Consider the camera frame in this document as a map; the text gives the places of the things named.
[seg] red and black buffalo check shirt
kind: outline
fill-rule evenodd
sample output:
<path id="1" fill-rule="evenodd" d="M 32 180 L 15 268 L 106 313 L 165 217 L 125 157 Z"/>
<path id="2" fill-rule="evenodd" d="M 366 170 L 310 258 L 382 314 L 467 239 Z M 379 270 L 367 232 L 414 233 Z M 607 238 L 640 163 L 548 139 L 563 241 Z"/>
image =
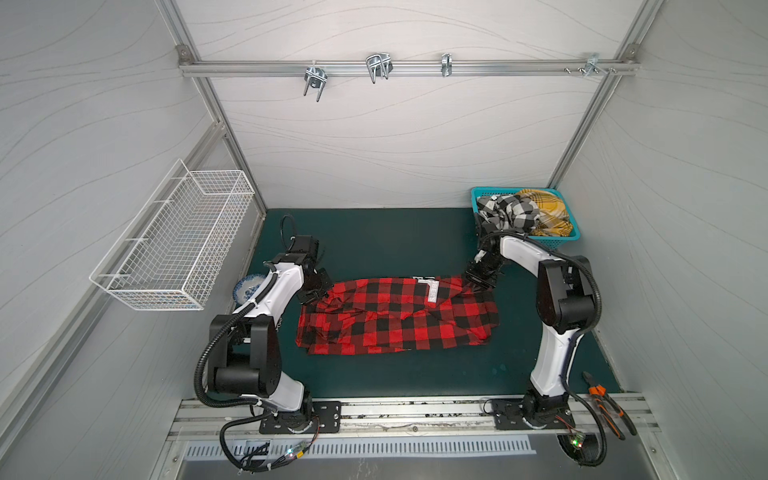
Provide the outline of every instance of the red and black buffalo check shirt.
<path id="1" fill-rule="evenodd" d="M 311 354 L 359 355 L 487 343 L 498 325 L 491 291 L 463 276 L 434 280 L 434 303 L 432 287 L 413 278 L 337 283 L 302 308 L 296 344 Z"/>

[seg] wall-mounted wire basket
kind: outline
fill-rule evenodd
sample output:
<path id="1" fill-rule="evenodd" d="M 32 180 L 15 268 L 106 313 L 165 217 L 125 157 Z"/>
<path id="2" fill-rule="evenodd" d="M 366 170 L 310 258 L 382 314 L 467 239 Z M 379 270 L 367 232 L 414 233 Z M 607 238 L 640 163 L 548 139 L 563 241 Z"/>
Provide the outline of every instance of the wall-mounted wire basket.
<path id="1" fill-rule="evenodd" d="M 252 197 L 243 171 L 179 160 L 91 281 L 134 310 L 202 310 Z"/>

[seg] metal hook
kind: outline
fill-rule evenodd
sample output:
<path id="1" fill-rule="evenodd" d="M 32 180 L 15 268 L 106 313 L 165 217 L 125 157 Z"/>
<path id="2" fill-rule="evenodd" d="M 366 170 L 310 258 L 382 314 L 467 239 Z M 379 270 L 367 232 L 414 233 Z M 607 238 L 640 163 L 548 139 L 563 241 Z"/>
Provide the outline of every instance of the metal hook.
<path id="1" fill-rule="evenodd" d="M 304 85 L 304 96 L 306 97 L 306 93 L 310 87 L 319 88 L 317 91 L 317 99 L 315 101 L 320 101 L 320 95 L 323 94 L 323 88 L 328 81 L 326 72 L 324 72 L 322 68 L 309 67 L 304 71 L 304 80 L 306 80 L 306 85 Z"/>
<path id="2" fill-rule="evenodd" d="M 442 76 L 450 77 L 453 73 L 453 55 L 449 53 L 442 54 L 440 65 L 442 66 Z"/>
<path id="3" fill-rule="evenodd" d="M 579 68 L 578 70 L 581 72 L 581 75 L 584 77 L 588 77 L 590 74 L 596 73 L 606 73 L 605 70 L 598 67 L 598 61 L 600 60 L 600 56 L 596 53 L 593 53 L 590 58 L 587 60 L 587 63 L 584 64 L 583 68 Z"/>
<path id="4" fill-rule="evenodd" d="M 375 53 L 371 55 L 366 58 L 366 66 L 373 83 L 376 83 L 376 74 L 379 72 L 385 80 L 389 80 L 389 72 L 392 71 L 392 59 L 388 53 Z"/>

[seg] green work surface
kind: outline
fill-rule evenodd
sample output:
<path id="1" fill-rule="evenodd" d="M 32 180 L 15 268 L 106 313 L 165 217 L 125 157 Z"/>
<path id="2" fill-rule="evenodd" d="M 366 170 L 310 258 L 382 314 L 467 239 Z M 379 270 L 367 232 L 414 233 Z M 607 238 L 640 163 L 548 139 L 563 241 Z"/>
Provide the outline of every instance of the green work surface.
<path id="1" fill-rule="evenodd" d="M 270 210 L 249 273 L 283 252 L 280 218 L 291 213 L 298 233 L 320 241 L 320 266 L 333 282 L 362 278 L 444 276 L 464 271 L 477 253 L 471 209 Z M 290 225 L 286 237 L 290 238 Z M 278 333 L 283 371 L 315 398 L 522 394 L 528 388 L 541 321 L 536 279 L 517 264 L 503 269 L 494 298 L 500 324 L 483 346 L 378 355 L 308 355 L 296 346 L 301 305 L 291 300 Z M 609 392 L 618 384 L 591 334 L 576 352 L 571 383 L 586 392 L 587 370 Z"/>

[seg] ventilation grille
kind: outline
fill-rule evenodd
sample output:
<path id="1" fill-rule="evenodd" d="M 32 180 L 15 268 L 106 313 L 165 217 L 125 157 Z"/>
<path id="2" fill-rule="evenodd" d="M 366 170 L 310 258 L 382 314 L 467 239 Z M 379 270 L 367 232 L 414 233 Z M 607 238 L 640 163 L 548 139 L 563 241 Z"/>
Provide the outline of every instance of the ventilation grille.
<path id="1" fill-rule="evenodd" d="M 277 458 L 301 438 L 270 440 L 267 458 Z M 265 443 L 264 440 L 235 440 L 229 443 L 239 458 Z M 317 439 L 304 458 L 382 458 L 382 457 L 487 457 L 497 455 L 535 455 L 527 435 L 475 435 L 412 438 Z M 225 460 L 218 441 L 189 442 L 188 461 Z"/>

